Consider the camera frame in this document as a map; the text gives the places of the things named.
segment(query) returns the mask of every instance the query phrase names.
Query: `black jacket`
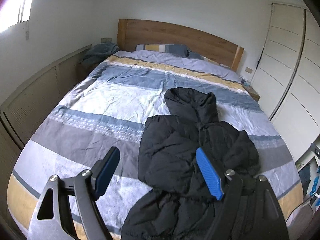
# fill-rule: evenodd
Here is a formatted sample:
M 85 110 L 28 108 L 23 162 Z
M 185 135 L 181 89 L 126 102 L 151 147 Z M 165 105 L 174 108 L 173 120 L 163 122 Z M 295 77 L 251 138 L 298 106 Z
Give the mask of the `black jacket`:
M 153 189 L 131 208 L 123 240 L 205 237 L 221 201 L 211 196 L 196 163 L 198 147 L 241 174 L 243 194 L 260 168 L 247 133 L 219 122 L 213 93 L 175 88 L 164 98 L 171 115 L 147 119 L 139 149 L 139 180 Z

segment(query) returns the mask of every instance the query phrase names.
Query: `wall outlet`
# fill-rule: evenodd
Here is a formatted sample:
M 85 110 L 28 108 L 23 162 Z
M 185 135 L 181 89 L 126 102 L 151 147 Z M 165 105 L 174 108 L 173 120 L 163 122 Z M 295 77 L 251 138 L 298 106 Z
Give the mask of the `wall outlet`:
M 251 74 L 253 70 L 251 68 L 246 67 L 245 71 L 248 72 L 249 74 Z
M 112 38 L 101 38 L 101 43 L 112 42 Z

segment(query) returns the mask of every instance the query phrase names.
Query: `blue rubber pad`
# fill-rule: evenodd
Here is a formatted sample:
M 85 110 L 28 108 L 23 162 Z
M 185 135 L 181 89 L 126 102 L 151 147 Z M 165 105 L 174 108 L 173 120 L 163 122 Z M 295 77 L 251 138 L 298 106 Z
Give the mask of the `blue rubber pad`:
M 216 173 L 215 169 L 201 148 L 198 148 L 196 151 L 196 161 L 211 195 L 215 196 L 217 200 L 221 200 L 224 195 L 221 187 L 221 178 Z

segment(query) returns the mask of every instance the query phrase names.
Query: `metal screw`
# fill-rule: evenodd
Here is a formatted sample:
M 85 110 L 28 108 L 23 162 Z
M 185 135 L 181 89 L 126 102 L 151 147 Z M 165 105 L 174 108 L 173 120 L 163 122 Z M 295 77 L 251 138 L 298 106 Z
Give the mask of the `metal screw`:
M 50 181 L 56 181 L 58 179 L 58 175 L 52 175 L 51 177 L 50 177 Z
M 267 180 L 266 176 L 263 176 L 263 175 L 260 175 L 260 176 L 258 177 L 258 179 L 259 179 L 260 181 L 266 181 L 266 180 Z
M 226 173 L 227 173 L 228 176 L 233 176 L 233 175 L 236 174 L 236 172 L 234 170 L 231 170 L 231 169 L 227 170 Z
M 82 176 L 87 176 L 87 175 L 89 175 L 90 172 L 91 172 L 90 170 L 84 170 L 84 171 L 81 172 L 81 175 Z

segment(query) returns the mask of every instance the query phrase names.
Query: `bedside table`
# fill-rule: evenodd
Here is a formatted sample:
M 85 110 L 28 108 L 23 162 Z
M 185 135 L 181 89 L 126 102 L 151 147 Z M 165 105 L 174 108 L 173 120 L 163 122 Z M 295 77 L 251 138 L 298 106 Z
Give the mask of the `bedside table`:
M 259 101 L 260 96 L 256 91 L 254 91 L 254 89 L 252 87 L 250 87 L 250 86 L 249 87 L 243 86 L 243 87 L 245 90 L 247 90 L 247 92 L 253 98 L 254 101 L 257 101 L 257 102 Z

